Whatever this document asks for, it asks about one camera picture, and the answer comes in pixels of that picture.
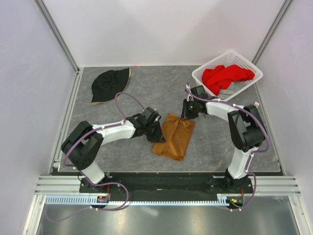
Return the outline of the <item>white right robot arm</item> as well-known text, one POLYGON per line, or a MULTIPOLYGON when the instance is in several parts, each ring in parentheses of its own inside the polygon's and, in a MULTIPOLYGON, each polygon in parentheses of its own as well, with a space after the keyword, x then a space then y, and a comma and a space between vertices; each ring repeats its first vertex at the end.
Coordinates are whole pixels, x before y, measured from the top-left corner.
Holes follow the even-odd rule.
POLYGON ((240 179, 248 175, 254 154, 269 149, 269 137, 254 105, 240 106, 209 97, 203 86, 191 88, 187 83, 187 98, 183 101, 182 119, 195 119, 199 114, 211 115, 228 122, 232 143, 235 146, 232 161, 226 172, 224 187, 234 193, 242 186, 240 179))

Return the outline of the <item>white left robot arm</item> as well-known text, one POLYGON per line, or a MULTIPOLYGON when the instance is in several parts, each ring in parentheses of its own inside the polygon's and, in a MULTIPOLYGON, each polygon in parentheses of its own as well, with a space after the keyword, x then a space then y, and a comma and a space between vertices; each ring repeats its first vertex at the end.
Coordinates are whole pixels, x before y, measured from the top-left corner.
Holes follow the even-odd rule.
POLYGON ((160 121, 161 115, 147 107, 142 113, 126 117, 110 124, 90 124, 80 122, 61 145, 61 151, 71 166, 82 172, 90 180, 90 187, 96 192, 107 188, 104 171, 95 162, 101 146, 118 140, 146 136, 151 143, 165 143, 160 121))

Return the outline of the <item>orange cloth napkin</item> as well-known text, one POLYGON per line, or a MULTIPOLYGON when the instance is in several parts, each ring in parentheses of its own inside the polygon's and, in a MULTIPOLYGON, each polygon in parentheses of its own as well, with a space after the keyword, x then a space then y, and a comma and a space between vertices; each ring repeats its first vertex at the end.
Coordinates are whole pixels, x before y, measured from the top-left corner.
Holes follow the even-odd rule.
POLYGON ((165 143, 154 143, 151 152, 176 161, 183 161, 195 122, 169 113, 161 128, 165 143))

